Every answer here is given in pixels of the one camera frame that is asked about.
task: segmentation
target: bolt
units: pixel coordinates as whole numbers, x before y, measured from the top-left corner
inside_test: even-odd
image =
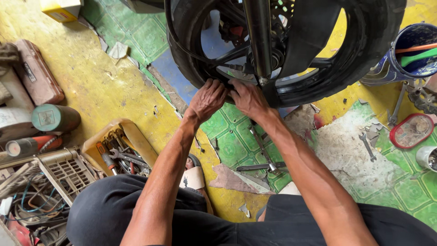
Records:
[[[265,86],[269,80],[267,78],[260,78],[260,85]]]

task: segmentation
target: yellow painted floor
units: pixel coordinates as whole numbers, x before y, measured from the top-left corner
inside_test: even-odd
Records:
[[[60,24],[39,11],[38,0],[2,1],[0,11],[0,42],[28,39],[35,43],[64,90],[66,100],[62,105],[70,106],[81,114],[82,124],[73,132],[72,144],[81,144],[115,118],[134,121],[157,153],[179,125],[179,119],[170,103],[148,82],[127,59],[116,61],[100,49],[97,36],[77,22]],[[401,27],[426,21],[437,25],[437,1],[408,1]],[[324,52],[339,48],[346,22],[339,18],[336,30]],[[389,84],[369,88],[354,84],[344,91],[322,99],[315,104],[321,109],[325,123],[333,116],[342,116],[358,98],[369,101],[381,122],[386,122],[386,109],[393,110],[400,86]],[[157,118],[153,107],[157,106]],[[402,120],[417,109],[405,96],[399,119]],[[199,157],[207,183],[215,179],[212,166],[218,165],[214,149],[208,145],[206,135],[199,130],[198,140],[205,153],[192,147],[191,152]],[[230,221],[253,221],[256,211],[263,207],[268,195],[237,192],[211,188],[207,192],[216,215]],[[253,216],[248,219],[238,207],[247,203]]]

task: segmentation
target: front fork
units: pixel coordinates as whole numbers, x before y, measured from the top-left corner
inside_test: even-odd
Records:
[[[279,98],[272,73],[271,16],[269,0],[243,0],[247,30],[252,46],[253,64],[263,94],[270,107],[279,106]]]

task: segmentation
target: red toolbox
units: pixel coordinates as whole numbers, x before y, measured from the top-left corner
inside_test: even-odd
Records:
[[[64,92],[45,64],[38,47],[26,39],[18,40],[15,45],[20,53],[20,64],[14,67],[35,105],[62,101]]]

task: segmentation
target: sandal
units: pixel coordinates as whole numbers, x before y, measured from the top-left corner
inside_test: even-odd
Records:
[[[193,161],[194,167],[184,172],[184,175],[182,175],[182,179],[180,180],[179,187],[190,187],[195,190],[205,187],[205,176],[203,174],[199,159],[197,159],[197,157],[193,154],[189,154],[188,158]]]

